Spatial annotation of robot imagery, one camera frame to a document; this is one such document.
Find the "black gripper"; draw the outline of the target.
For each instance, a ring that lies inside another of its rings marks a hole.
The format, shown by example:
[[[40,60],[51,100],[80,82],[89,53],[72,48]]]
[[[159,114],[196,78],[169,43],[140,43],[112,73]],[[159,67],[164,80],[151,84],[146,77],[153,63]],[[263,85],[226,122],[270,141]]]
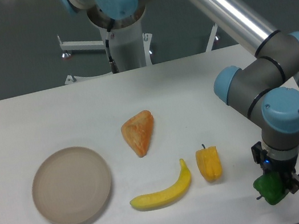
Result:
[[[299,174],[296,173],[298,158],[297,148],[277,150],[264,141],[259,141],[251,147],[253,160],[259,164],[262,174],[278,172],[286,191],[295,194],[299,190]]]

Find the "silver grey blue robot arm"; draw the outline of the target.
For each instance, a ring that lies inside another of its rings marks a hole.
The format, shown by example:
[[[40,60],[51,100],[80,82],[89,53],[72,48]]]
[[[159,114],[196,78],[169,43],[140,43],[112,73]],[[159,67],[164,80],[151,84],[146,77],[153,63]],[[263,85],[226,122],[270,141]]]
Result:
[[[61,0],[71,14],[86,11],[102,29],[102,48],[111,71],[144,67],[142,32],[131,33],[151,0]],[[284,34],[240,0],[189,0],[228,33],[255,61],[246,69],[230,66],[217,76],[215,94],[261,128],[251,151],[270,184],[260,189],[284,196],[299,190],[299,91],[284,83],[299,72],[299,32]]]

